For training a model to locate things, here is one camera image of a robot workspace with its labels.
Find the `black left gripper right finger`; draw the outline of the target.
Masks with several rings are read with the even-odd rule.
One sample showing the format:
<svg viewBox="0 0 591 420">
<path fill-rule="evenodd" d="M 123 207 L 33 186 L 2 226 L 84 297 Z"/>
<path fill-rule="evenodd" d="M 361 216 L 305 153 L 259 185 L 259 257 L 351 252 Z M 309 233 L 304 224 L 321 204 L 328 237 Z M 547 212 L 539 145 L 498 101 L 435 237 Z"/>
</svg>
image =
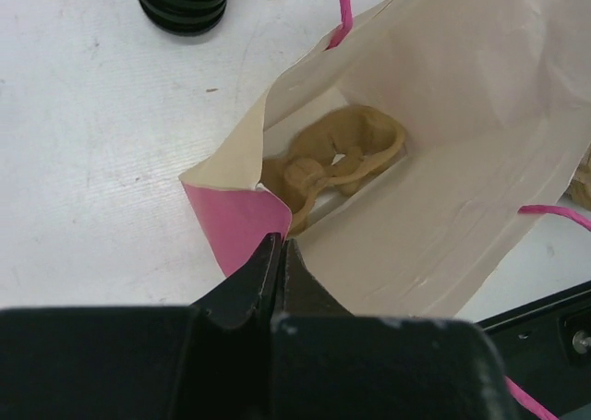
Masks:
<svg viewBox="0 0 591 420">
<path fill-rule="evenodd" d="M 284 247 L 271 322 L 274 419 L 505 419 L 501 360 L 457 319 L 360 317 Z"/>
</svg>

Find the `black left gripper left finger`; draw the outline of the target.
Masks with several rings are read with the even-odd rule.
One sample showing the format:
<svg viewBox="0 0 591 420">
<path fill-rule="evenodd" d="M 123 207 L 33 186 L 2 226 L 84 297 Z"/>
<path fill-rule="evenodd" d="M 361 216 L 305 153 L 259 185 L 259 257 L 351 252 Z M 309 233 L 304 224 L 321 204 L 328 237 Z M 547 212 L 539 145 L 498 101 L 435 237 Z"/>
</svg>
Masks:
<svg viewBox="0 0 591 420">
<path fill-rule="evenodd" d="M 264 418 L 281 250 L 265 236 L 191 305 L 3 310 L 2 417 Z"/>
</svg>

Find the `pink and cream paper bag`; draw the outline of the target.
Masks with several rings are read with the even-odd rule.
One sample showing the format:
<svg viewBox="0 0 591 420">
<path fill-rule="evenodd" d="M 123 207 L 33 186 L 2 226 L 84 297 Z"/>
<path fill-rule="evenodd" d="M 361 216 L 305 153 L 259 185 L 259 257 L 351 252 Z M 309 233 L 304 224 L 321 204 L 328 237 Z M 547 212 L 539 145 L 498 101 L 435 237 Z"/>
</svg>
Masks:
<svg viewBox="0 0 591 420">
<path fill-rule="evenodd" d="M 265 234 L 296 238 L 358 315 L 451 316 L 555 203 L 590 144 L 590 0 L 384 0 L 285 71 L 180 180 L 225 274 Z M 371 106 L 404 127 L 392 165 L 307 228 L 262 161 L 325 114 Z"/>
</svg>

